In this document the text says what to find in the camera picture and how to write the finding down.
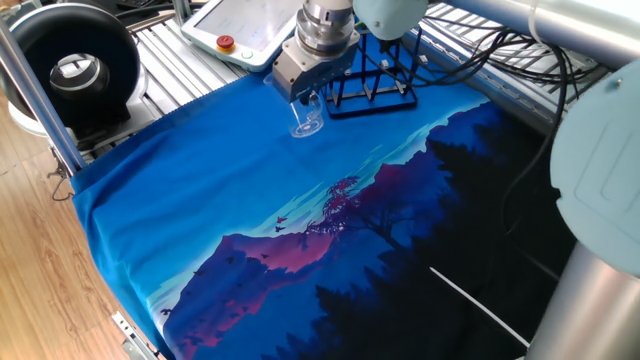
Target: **metal rod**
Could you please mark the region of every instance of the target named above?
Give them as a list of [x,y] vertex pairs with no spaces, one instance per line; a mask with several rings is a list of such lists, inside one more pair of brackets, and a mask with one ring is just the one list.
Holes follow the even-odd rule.
[[369,101],[371,101],[371,89],[369,89],[369,87],[367,86],[367,84],[362,84],[362,88],[364,89],[364,93],[365,95],[367,95],[367,99],[369,99]]
[[173,0],[173,6],[176,10],[176,23],[178,26],[182,26],[191,17],[189,0]]
[[342,95],[344,94],[344,75],[340,78],[340,88],[338,89],[338,100],[336,101],[336,107],[340,107],[342,104]]
[[329,81],[329,91],[331,92],[331,98],[334,103],[338,103],[338,97],[336,96],[336,92],[333,90],[333,80]]
[[418,71],[418,61],[416,60],[419,55],[420,42],[422,41],[422,26],[418,26],[418,36],[416,36],[416,45],[413,47],[413,55],[411,57],[411,75],[407,81],[410,85],[413,84],[413,74]]
[[[378,89],[378,94],[387,94],[390,92],[397,92],[399,91],[397,86],[390,86],[390,87],[385,87],[385,88],[379,88]],[[354,93],[348,93],[348,94],[344,94],[342,96],[343,99],[348,100],[348,99],[353,99],[353,98],[357,98],[357,97],[366,97],[367,93],[364,91],[358,91],[358,92],[354,92]],[[327,103],[333,102],[333,99],[330,96],[326,97],[326,101]]]
[[398,59],[398,61],[400,61],[400,44],[396,44],[396,54],[395,55],[396,55],[396,59]]
[[526,360],[640,359],[640,280],[576,245]]
[[33,115],[44,127],[60,154],[60,160],[70,174],[73,175],[86,166],[4,20],[0,20],[0,63],[20,91]]
[[535,28],[542,40],[575,50],[612,68],[640,58],[640,13],[634,11],[637,1],[446,2],[523,34],[531,35],[531,28]]
[[360,71],[362,72],[362,83],[366,81],[365,72],[367,71],[367,35],[362,36],[362,68]]
[[157,360],[158,356],[156,353],[149,349],[149,346],[145,344],[142,340],[142,337],[134,328],[129,324],[127,319],[122,316],[120,311],[117,311],[115,314],[111,315],[111,319],[116,323],[120,331],[126,336],[126,341],[128,341],[129,348],[133,350],[135,354],[138,355],[136,359],[141,360]]
[[376,76],[376,81],[373,83],[373,90],[371,90],[371,101],[376,99],[376,95],[378,95],[378,86],[380,85],[380,77],[382,76],[382,72]]

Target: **black cable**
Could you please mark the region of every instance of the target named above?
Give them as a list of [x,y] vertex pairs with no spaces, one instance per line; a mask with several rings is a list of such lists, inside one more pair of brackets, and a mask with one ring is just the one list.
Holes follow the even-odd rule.
[[58,191],[60,191],[60,186],[62,186],[62,183],[67,180],[66,177],[61,177],[60,181],[58,181],[58,185],[56,185],[56,188],[53,190],[53,193],[51,194],[51,200],[53,201],[57,201],[57,202],[63,202],[63,201],[67,201],[69,199],[73,198],[73,195],[75,195],[74,193],[67,193],[67,196],[61,198],[61,197],[56,197],[56,194],[58,193]]
[[571,58],[569,57],[569,55],[567,54],[566,51],[564,51],[564,49],[562,50],[562,55],[565,57],[565,59],[567,59],[567,64],[569,64],[569,72],[571,73],[571,83],[573,84],[573,90],[575,91],[576,94],[576,99],[580,99],[580,93],[578,91],[578,85],[576,84],[576,74],[573,72],[573,63],[571,62]]
[[[195,10],[195,9],[201,8],[203,5],[204,5],[203,3],[189,4],[189,7],[191,7],[191,10]],[[164,11],[164,10],[173,10],[173,4],[155,5],[155,6],[143,7],[140,9],[128,10],[125,12],[121,12],[120,14],[117,14],[116,19],[122,20],[129,16],[143,15],[143,14],[148,14],[155,11]]]
[[478,50],[480,50],[480,46],[482,46],[482,44],[484,44],[484,42],[487,41],[487,39],[489,39],[491,36],[501,32],[501,31],[507,31],[507,28],[495,29],[492,32],[488,33],[487,35],[483,36],[480,39],[480,41],[478,41],[478,45],[476,45],[476,48],[473,49],[473,54],[471,56],[474,56],[475,54],[478,53]]
[[536,153],[533,160],[527,165],[527,167],[515,178],[515,180],[509,185],[504,195],[502,196],[502,201],[500,203],[500,217],[502,218],[502,226],[504,228],[504,236],[511,239],[511,243],[518,249],[522,255],[524,255],[529,261],[531,261],[536,267],[540,268],[544,271],[549,277],[558,280],[560,277],[555,274],[553,271],[549,270],[548,267],[541,264],[539,261],[535,260],[532,256],[530,256],[520,244],[518,244],[515,239],[512,237],[512,232],[514,227],[509,226],[509,220],[506,214],[506,204],[511,196],[513,190],[520,184],[520,182],[525,179],[529,173],[538,165],[540,159],[544,156],[544,154],[549,150],[553,139],[555,138],[556,133],[558,132],[558,128],[560,127],[560,123],[562,122],[562,116],[564,114],[564,107],[566,104],[567,97],[567,88],[568,88],[568,72],[567,65],[565,63],[565,58],[562,54],[562,49],[555,45],[549,45],[551,51],[553,51],[556,59],[558,59],[558,65],[560,66],[560,75],[562,80],[560,82],[560,98],[558,100],[558,108],[556,110],[553,128],[549,132],[549,134],[545,137],[540,150]]
[[[501,61],[497,61],[497,60],[490,60],[490,63],[491,63],[491,65],[495,66],[499,70],[504,71],[504,72],[509,73],[509,74],[512,74],[514,76],[519,76],[519,77],[522,77],[522,78],[526,78],[527,80],[537,81],[537,82],[540,82],[540,83],[546,83],[546,84],[549,84],[549,85],[557,85],[557,84],[559,84],[560,80],[562,78],[562,76],[560,74],[545,74],[545,73],[530,71],[530,70],[526,70],[526,69],[520,69],[520,68],[515,67],[513,65],[509,65],[509,64],[503,63]],[[575,73],[573,72],[573,69],[571,69],[572,80],[569,81],[569,83],[575,83],[575,82],[583,80],[585,77],[587,77],[591,73],[593,73],[596,69],[598,69],[598,66],[595,66],[595,67],[593,67],[591,69],[588,69],[586,71],[583,71],[582,69],[579,69]]]
[[[498,49],[500,49],[502,47],[511,46],[511,45],[517,45],[517,44],[523,44],[523,43],[527,42],[526,40],[503,42],[504,38],[506,36],[508,36],[509,34],[510,34],[510,32],[504,32],[504,33],[500,34],[499,36],[497,36],[494,39],[493,44],[491,45],[491,47],[489,49],[484,50],[484,51],[476,54],[471,59],[469,59],[468,61],[463,63],[462,65],[460,65],[457,68],[455,68],[455,69],[451,70],[450,72],[448,72],[447,75],[443,76],[442,78],[435,79],[435,80],[426,79],[426,78],[418,75],[417,73],[411,71],[406,66],[404,66],[400,61],[398,61],[398,59],[396,59],[389,51],[387,51],[387,55],[389,57],[391,57],[391,59],[394,60],[394,62],[396,62],[398,67],[400,67],[403,71],[408,73],[410,76],[413,76],[416,79],[425,82],[425,85],[427,85],[427,86],[432,86],[432,85],[440,85],[440,86],[455,85],[455,84],[459,84],[461,82],[464,82],[464,81],[468,80],[473,75],[475,75],[478,71],[480,71],[482,69],[482,67],[489,61],[489,59],[491,57],[491,54],[493,52],[495,52],[496,50],[498,50]],[[411,53],[411,56],[414,58],[414,61],[418,61],[419,60],[419,58],[417,57],[416,54]],[[456,80],[447,82],[448,79],[455,77],[456,75],[458,75],[462,71],[465,71],[465,70],[467,70],[467,69],[469,69],[469,68],[471,68],[473,66],[475,66],[475,68],[473,70],[471,70],[470,73],[468,73],[468,74],[464,75],[463,77],[458,78]]]
[[[496,66],[496,64],[494,64],[493,62],[489,62],[489,63],[491,65],[494,65],[496,68],[498,68],[500,71],[502,71],[502,72],[504,72],[506,74],[510,74],[510,75],[512,75],[514,77],[517,77],[517,78],[520,78],[520,79],[523,79],[523,80],[528,80],[528,81],[537,83],[539,85],[559,85],[561,83],[560,79],[558,79],[558,80],[547,79],[547,78],[540,78],[540,77],[537,77],[535,75],[522,74],[522,73],[514,72],[514,71],[512,71],[510,69],[505,69],[505,68],[502,68],[500,66]],[[573,85],[574,87],[577,87],[577,83],[582,81],[584,78],[585,78],[584,76],[582,76],[582,77],[576,76],[575,80],[570,80],[570,81],[568,81],[568,83]]]
[[468,24],[463,24],[457,21],[452,21],[452,20],[447,20],[447,19],[441,19],[435,16],[429,16],[429,15],[425,15],[422,17],[423,19],[429,19],[429,20],[433,20],[433,21],[440,21],[440,22],[445,22],[448,24],[454,24],[454,25],[458,25],[458,26],[462,26],[462,27],[467,27],[470,29],[479,29],[479,30],[494,30],[494,29],[503,29],[503,26],[478,26],[478,25],[468,25]]

